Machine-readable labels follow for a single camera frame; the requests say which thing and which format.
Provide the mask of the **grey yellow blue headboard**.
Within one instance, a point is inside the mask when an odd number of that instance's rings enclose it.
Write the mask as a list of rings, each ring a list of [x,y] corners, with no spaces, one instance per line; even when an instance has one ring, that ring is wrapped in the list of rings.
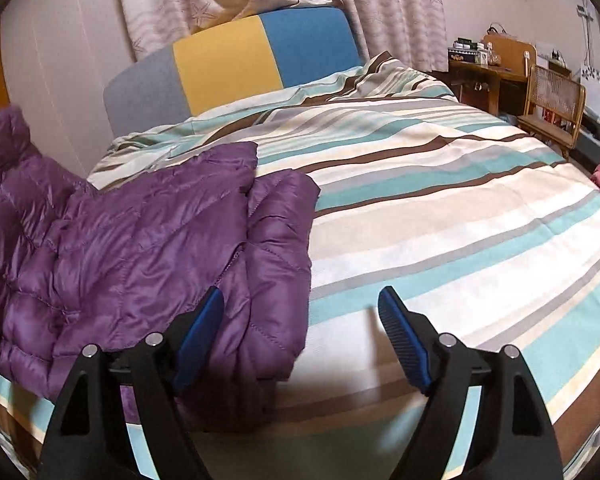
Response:
[[[361,65],[341,10],[265,12],[196,32],[124,70],[104,90],[117,138]]]

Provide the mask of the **wooden desk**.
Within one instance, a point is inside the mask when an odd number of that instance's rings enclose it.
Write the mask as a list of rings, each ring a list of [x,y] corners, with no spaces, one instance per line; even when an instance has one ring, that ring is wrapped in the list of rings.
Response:
[[[449,75],[452,85],[460,88],[458,98],[494,116],[521,115],[529,73],[538,59],[535,46],[502,34],[486,34],[482,44],[500,64],[480,64],[468,49],[448,50]]]

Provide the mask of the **purple quilted down jacket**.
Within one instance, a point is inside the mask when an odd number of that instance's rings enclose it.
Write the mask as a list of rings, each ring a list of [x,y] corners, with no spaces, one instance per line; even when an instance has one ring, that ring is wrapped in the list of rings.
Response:
[[[0,374],[55,400],[87,344],[130,348],[224,297],[222,324],[178,406],[191,425],[260,425],[306,343],[318,187],[258,176],[251,142],[99,191],[42,155],[0,110]]]

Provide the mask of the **wooden rattan chair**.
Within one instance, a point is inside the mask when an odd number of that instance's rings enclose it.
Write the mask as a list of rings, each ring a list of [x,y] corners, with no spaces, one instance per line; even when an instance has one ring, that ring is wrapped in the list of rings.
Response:
[[[518,127],[552,142],[564,159],[576,147],[584,114],[586,90],[577,81],[533,65],[528,77],[524,112]]]

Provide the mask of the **striped bed duvet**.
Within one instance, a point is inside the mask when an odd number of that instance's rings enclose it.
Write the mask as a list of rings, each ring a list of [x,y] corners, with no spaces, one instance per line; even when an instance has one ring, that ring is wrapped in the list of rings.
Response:
[[[425,408],[377,311],[405,307],[465,346],[517,347],[577,479],[600,452],[600,188],[534,136],[464,105],[387,53],[114,140],[81,178],[110,191],[251,142],[258,176],[318,196],[306,343],[257,426],[186,422],[218,479],[385,479]],[[55,400],[0,374],[0,443],[38,472]]]

